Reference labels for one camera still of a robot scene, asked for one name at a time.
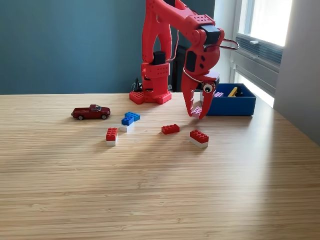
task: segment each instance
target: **blue box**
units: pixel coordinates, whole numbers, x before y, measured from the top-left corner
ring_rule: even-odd
[[[242,96],[228,97],[238,86],[241,86]],[[254,114],[256,96],[243,83],[220,83],[216,92],[223,93],[223,96],[212,99],[208,116],[252,116]]]
[[[135,121],[135,118],[133,116],[126,116],[124,119],[122,119],[121,124],[130,126]]]
[[[125,113],[124,116],[125,117],[133,117],[135,122],[140,120],[140,115],[137,113],[134,113],[134,112],[129,111],[129,112]]]

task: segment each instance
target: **red toy car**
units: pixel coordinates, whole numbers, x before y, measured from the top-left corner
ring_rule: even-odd
[[[75,108],[71,113],[75,119],[107,119],[110,116],[110,109],[108,107],[101,107],[99,105],[91,104],[90,107]]]

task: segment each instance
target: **white wall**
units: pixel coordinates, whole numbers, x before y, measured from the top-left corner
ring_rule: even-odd
[[[237,0],[215,0],[214,20],[217,28],[222,28],[226,39],[232,39],[234,34]],[[214,70],[220,73],[220,82],[228,83],[231,72],[231,51],[220,48],[220,60]]]
[[[274,109],[320,145],[320,0],[293,0]]]

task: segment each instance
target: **robotic arm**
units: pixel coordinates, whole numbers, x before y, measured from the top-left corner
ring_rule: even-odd
[[[220,48],[232,50],[237,48],[221,46],[222,41],[234,41],[224,39],[225,32],[215,27],[215,21],[211,17],[197,14],[181,0],[146,0],[142,34],[142,92],[131,92],[130,99],[137,104],[144,102],[164,104],[171,99],[171,93],[168,92],[169,62],[174,59],[176,53],[171,58],[170,25],[180,31],[192,44],[186,51],[181,90],[187,112],[192,116],[194,91],[201,84],[203,105],[199,118],[202,119],[209,111],[219,83],[219,73],[211,69],[219,61]],[[157,37],[161,43],[161,51],[154,52]]]

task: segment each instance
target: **googly eye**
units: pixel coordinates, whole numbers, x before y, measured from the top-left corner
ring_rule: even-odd
[[[212,87],[212,85],[210,85],[210,84],[206,84],[206,85],[204,85],[203,90],[204,90],[206,93],[211,93],[212,90],[213,90],[213,87]]]

